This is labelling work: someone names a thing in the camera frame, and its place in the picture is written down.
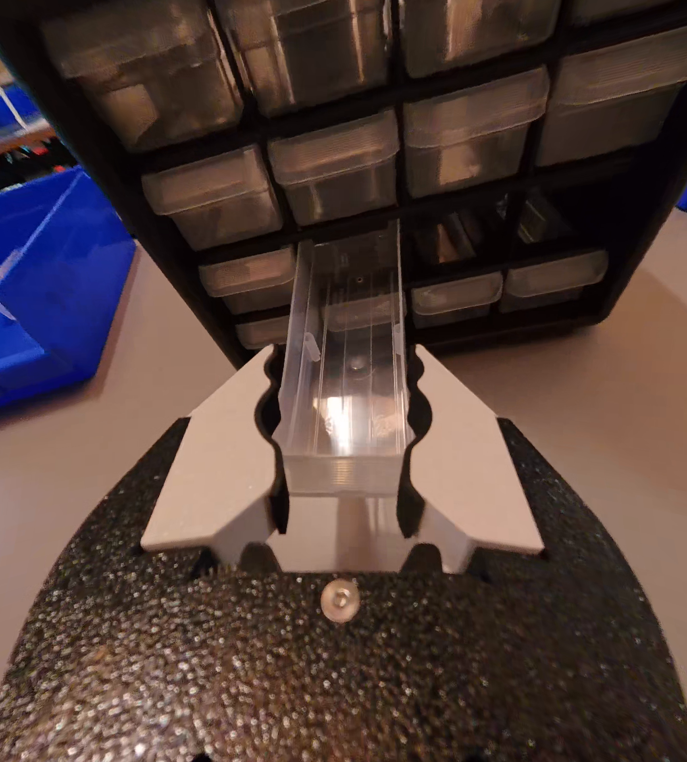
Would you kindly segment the pale desk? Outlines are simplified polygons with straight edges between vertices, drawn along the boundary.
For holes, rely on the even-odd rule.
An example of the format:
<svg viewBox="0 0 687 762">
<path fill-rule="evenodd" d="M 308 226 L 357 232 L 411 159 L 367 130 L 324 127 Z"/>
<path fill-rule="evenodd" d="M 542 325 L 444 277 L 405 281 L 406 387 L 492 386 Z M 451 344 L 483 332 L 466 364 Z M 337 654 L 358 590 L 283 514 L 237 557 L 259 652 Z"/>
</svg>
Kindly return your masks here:
<svg viewBox="0 0 687 762">
<path fill-rule="evenodd" d="M 443 363 L 603 522 L 650 596 L 687 697 L 687 214 L 672 211 L 601 325 Z M 77 528 L 233 371 L 139 250 L 97 377 L 0 414 L 0 681 Z"/>
</svg>

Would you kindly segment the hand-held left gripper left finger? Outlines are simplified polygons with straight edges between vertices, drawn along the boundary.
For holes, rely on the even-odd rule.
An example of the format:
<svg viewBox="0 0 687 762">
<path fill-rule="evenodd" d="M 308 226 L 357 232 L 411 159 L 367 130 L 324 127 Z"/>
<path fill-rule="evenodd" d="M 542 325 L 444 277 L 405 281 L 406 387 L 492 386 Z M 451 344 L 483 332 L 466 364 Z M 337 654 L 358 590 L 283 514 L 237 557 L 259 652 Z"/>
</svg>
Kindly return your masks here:
<svg viewBox="0 0 687 762">
<path fill-rule="evenodd" d="M 287 507 L 281 452 L 262 412 L 276 402 L 269 345 L 190 414 L 140 546 L 149 553 L 204 548 L 236 566 L 244 548 L 278 530 L 273 503 Z"/>
</svg>

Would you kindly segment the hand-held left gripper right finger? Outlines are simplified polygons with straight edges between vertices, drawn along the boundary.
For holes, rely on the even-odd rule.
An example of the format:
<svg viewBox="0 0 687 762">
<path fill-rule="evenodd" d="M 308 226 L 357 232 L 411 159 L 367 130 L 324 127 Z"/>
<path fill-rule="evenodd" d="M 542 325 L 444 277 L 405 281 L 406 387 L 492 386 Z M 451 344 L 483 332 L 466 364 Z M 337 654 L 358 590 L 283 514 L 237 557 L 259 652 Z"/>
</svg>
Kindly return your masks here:
<svg viewBox="0 0 687 762">
<path fill-rule="evenodd" d="M 399 573 L 462 575 L 485 551 L 533 558 L 545 542 L 497 415 L 424 346 L 408 351 Z"/>
</svg>

